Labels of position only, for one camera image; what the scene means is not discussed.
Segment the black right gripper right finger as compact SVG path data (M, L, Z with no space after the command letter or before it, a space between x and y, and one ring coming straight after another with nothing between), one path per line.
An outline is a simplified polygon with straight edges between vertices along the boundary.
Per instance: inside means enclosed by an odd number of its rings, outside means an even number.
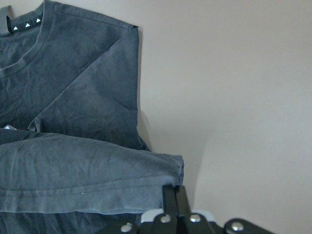
M206 210L191 210L184 186L175 189L178 234L221 234L222 228Z

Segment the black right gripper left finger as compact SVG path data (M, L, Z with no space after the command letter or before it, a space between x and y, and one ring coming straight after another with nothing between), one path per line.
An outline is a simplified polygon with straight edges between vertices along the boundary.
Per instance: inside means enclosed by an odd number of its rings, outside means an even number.
M175 188L163 186L163 208L144 212L138 229L139 234L176 234L178 208Z

